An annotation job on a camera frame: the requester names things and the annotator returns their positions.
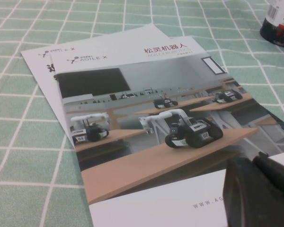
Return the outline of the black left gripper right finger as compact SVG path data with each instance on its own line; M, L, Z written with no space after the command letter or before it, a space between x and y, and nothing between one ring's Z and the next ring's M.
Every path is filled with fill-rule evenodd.
M263 152L253 158L255 166L254 207L261 210L284 210L284 166Z

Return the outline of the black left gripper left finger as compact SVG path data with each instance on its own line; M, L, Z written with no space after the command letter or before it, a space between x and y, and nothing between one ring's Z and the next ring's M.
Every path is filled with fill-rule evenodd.
M255 166L252 160L235 157L227 162L223 201L230 227L284 227L284 210L254 207Z

